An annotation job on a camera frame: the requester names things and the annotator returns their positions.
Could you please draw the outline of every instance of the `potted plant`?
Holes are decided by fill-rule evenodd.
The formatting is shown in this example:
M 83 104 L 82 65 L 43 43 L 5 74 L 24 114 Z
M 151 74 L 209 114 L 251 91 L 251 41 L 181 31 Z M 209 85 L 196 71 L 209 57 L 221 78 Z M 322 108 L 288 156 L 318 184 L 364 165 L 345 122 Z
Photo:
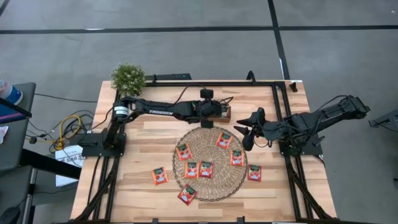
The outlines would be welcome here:
M 138 96 L 145 86 L 145 75 L 145 71 L 139 65 L 120 63 L 111 73 L 111 86 L 122 96 Z

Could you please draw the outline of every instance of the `black floor stripe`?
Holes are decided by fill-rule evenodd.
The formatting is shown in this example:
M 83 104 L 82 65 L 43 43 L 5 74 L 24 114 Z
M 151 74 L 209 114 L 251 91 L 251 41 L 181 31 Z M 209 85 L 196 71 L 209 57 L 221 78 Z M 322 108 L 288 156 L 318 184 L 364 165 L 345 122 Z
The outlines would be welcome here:
M 289 74 L 289 69 L 287 68 L 285 50 L 284 50 L 284 46 L 282 43 L 282 37 L 280 36 L 280 32 L 279 32 L 279 25 L 278 25 L 278 19 L 276 16 L 274 1 L 268 0 L 268 5 L 269 5 L 269 12 L 271 13 L 272 26 L 275 28 L 274 34 L 275 34 L 275 40 L 276 40 L 276 46 L 278 49 L 280 64 L 282 67 L 281 69 L 282 69 L 283 79 L 290 80 L 290 74 Z
M 381 30 L 398 29 L 397 25 L 379 26 L 281 26 L 279 30 Z
M 7 5 L 8 5 L 9 2 L 10 2 L 10 0 L 5 0 L 5 1 L 2 3 L 2 5 L 1 5 L 1 7 L 0 7 L 0 16 L 1 16 L 1 14 L 4 12 L 4 10 L 6 10 L 6 7 L 7 7 Z
M 204 31 L 262 31 L 274 30 L 271 26 L 218 26 L 218 27 L 158 27 L 118 29 L 43 29 L 0 30 L 0 34 L 111 34 L 141 32 L 204 32 Z

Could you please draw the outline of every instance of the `round woven mat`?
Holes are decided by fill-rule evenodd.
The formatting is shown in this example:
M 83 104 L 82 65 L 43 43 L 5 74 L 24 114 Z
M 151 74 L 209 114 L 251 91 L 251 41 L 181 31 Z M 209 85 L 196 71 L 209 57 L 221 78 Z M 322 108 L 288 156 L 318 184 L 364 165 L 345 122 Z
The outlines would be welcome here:
M 224 132 L 233 137 L 228 149 L 216 146 L 220 132 Z M 246 177 L 248 159 L 241 142 L 234 134 L 226 129 L 218 127 L 211 129 L 195 128 L 184 135 L 177 145 L 179 146 L 185 143 L 189 145 L 193 158 L 180 161 L 175 151 L 173 155 L 173 171 L 175 179 L 181 188 L 183 188 L 185 184 L 188 184 L 198 192 L 195 198 L 204 201 L 217 201 L 227 198 L 240 188 Z M 243 151 L 243 167 L 231 166 L 229 164 L 231 157 L 230 151 L 232 150 Z M 214 163 L 213 178 L 185 178 L 185 163 L 191 161 L 207 161 Z

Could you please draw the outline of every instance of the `red tea bag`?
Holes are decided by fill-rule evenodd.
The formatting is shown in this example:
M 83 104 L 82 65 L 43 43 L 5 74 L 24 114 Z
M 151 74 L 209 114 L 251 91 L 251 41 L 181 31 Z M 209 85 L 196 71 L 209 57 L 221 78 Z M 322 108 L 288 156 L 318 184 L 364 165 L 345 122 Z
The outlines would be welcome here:
M 175 150 L 177 151 L 178 158 L 180 158 L 180 161 L 192 158 L 192 153 L 188 144 L 182 144 L 180 146 L 176 146 Z
M 181 199 L 181 201 L 183 201 L 187 205 L 189 205 L 196 195 L 197 191 L 187 184 L 178 195 L 178 198 Z
M 199 171 L 199 176 L 200 177 L 213 177 L 213 163 L 212 162 L 201 162 L 200 163 L 200 171 Z
M 218 136 L 216 145 L 219 146 L 219 147 L 223 147 L 224 149 L 228 149 L 229 144 L 231 144 L 231 141 L 232 141 L 232 136 L 222 132 Z
M 261 182 L 261 166 L 249 165 L 248 180 Z
M 168 182 L 166 170 L 163 167 L 152 170 L 152 177 L 155 185 Z
M 244 165 L 244 154 L 240 150 L 231 151 L 231 162 L 232 166 L 243 166 Z
M 199 176 L 199 164 L 197 162 L 186 162 L 185 163 L 185 177 L 186 178 L 198 178 Z

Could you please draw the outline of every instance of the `wooden table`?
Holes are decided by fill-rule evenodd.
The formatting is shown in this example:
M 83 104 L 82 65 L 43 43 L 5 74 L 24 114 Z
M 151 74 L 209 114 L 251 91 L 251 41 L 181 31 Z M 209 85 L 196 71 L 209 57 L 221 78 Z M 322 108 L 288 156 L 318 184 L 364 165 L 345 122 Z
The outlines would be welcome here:
M 250 117 L 258 107 L 265 109 L 267 120 L 277 120 L 271 87 L 209 88 L 214 90 L 215 99 L 234 96 L 230 103 L 231 122 L 215 123 L 215 125 L 228 129 L 239 136 L 240 140 L 243 135 L 233 128 L 236 120 Z M 149 87 L 144 89 L 141 97 L 146 100 L 174 102 L 182 89 L 183 87 Z M 292 113 L 309 111 L 303 83 L 297 83 L 297 89 L 296 93 L 289 88 L 287 90 Z M 197 100 L 200 98 L 199 91 L 199 87 L 190 87 L 181 100 Z M 106 112 L 112 107 L 115 94 L 110 82 L 102 83 L 94 125 L 104 120 Z M 281 92 L 278 96 L 284 112 Z M 95 131 L 100 132 L 107 125 L 108 123 L 104 123 Z M 250 164 L 262 166 L 262 182 L 246 179 L 234 195 L 219 202 L 194 200 L 189 206 L 181 202 L 177 198 L 181 189 L 174 179 L 172 154 L 178 140 L 197 126 L 199 124 L 188 124 L 173 117 L 150 114 L 142 115 L 126 125 L 126 150 L 119 165 L 112 222 L 151 222 L 153 218 L 159 218 L 160 222 L 235 222 L 236 218 L 241 216 L 245 216 L 247 222 L 295 220 L 285 161 L 280 155 L 279 145 L 276 142 L 272 148 L 254 146 L 252 151 L 247 152 Z M 266 143 L 265 139 L 261 138 L 256 142 Z M 313 156 L 302 156 L 302 160 L 309 191 L 325 211 L 335 217 L 336 212 L 323 164 Z M 71 218 L 78 216 L 87 204 L 95 162 L 95 157 L 88 158 L 84 162 Z M 101 163 L 102 161 L 99 162 L 96 172 L 93 195 L 98 186 Z M 169 182 L 155 186 L 150 171 L 162 166 L 167 169 Z M 302 217 L 305 217 L 302 194 L 299 189 L 297 192 Z M 104 217 L 107 196 L 103 197 L 101 203 L 100 218 Z

